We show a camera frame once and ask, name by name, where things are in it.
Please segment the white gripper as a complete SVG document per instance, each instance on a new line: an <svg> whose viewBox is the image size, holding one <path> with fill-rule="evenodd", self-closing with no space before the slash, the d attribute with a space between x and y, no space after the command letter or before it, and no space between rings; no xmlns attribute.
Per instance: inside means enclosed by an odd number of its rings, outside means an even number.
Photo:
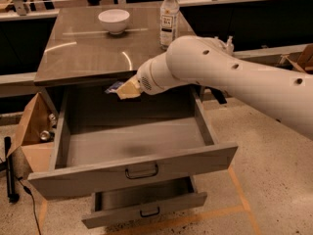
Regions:
<svg viewBox="0 0 313 235"><path fill-rule="evenodd" d="M149 95L156 95L165 90L166 63L163 57L147 60L137 70L137 74L129 78L116 90L121 100L139 97L142 90Z"/></svg>

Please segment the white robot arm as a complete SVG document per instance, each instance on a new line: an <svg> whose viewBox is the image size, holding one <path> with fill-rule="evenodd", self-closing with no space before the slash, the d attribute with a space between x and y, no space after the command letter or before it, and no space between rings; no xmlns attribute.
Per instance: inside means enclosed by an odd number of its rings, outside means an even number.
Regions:
<svg viewBox="0 0 313 235"><path fill-rule="evenodd" d="M116 93L121 99L195 84L224 91L313 139L313 76L238 59L217 38L182 36L147 60Z"/></svg>

